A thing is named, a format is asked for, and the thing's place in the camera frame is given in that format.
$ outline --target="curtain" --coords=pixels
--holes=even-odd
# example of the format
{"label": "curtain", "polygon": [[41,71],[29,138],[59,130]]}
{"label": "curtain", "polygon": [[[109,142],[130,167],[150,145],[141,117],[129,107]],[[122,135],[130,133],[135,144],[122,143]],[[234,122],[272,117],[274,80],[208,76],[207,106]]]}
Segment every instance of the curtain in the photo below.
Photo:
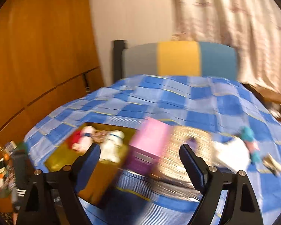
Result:
{"label": "curtain", "polygon": [[238,81],[281,92],[281,10],[274,0],[175,0],[173,40],[236,49]]}

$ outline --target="blue checkered bedsheet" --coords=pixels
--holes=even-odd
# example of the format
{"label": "blue checkered bedsheet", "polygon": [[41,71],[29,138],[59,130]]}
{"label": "blue checkered bedsheet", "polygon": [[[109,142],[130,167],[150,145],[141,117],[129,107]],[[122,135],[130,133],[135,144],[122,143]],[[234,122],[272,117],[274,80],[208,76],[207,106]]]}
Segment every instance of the blue checkered bedsheet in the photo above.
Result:
{"label": "blue checkered bedsheet", "polygon": [[[24,141],[35,167],[47,172],[44,161],[84,122],[138,129],[147,116],[170,125],[185,125],[212,132],[214,140],[220,142],[225,142],[230,134],[238,133],[241,126],[250,126],[259,142],[261,156],[269,152],[281,163],[281,124],[240,83],[211,77],[138,75],[120,80],[108,88],[101,88],[57,108],[33,127]],[[247,174],[264,223],[271,224],[281,212],[281,175],[275,177],[262,164],[249,166]],[[137,218],[129,217],[130,224],[176,224],[171,218],[187,224],[185,221],[196,207],[190,205],[193,203],[175,201],[176,207],[179,207],[175,209],[169,206],[173,201],[150,193],[144,182],[128,172],[124,172],[118,182],[119,195],[145,202],[144,207],[138,207],[139,213],[134,211]],[[128,192],[136,187],[137,191]],[[100,212],[101,215],[90,212],[96,210],[95,207],[82,203],[94,224],[108,222]],[[222,204],[219,204],[215,224],[221,209]]]}

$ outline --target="pink toy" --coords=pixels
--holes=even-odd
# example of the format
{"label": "pink toy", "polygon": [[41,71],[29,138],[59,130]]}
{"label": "pink toy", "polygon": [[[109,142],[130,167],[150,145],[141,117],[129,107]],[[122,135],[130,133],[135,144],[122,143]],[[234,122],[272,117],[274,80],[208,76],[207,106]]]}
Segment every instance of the pink toy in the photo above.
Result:
{"label": "pink toy", "polygon": [[126,168],[141,175],[148,175],[162,156],[172,133],[172,126],[147,118],[130,142],[130,155]]}

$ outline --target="beige wall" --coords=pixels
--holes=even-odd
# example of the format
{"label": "beige wall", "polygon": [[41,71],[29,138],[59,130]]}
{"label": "beige wall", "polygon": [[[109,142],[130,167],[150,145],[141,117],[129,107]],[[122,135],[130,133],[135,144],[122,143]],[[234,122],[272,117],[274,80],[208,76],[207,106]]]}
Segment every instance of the beige wall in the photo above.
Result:
{"label": "beige wall", "polygon": [[174,31],[172,0],[90,0],[90,6],[106,86],[112,83],[112,40],[127,40],[131,47],[170,40]]}

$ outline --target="black bed post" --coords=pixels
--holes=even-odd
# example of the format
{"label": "black bed post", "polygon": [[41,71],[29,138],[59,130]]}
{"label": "black bed post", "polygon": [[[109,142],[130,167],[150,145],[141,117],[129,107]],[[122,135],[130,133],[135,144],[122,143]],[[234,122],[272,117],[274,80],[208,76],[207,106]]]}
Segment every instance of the black bed post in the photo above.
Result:
{"label": "black bed post", "polygon": [[114,40],[112,50],[113,83],[123,78],[123,50],[126,48],[125,40]]}

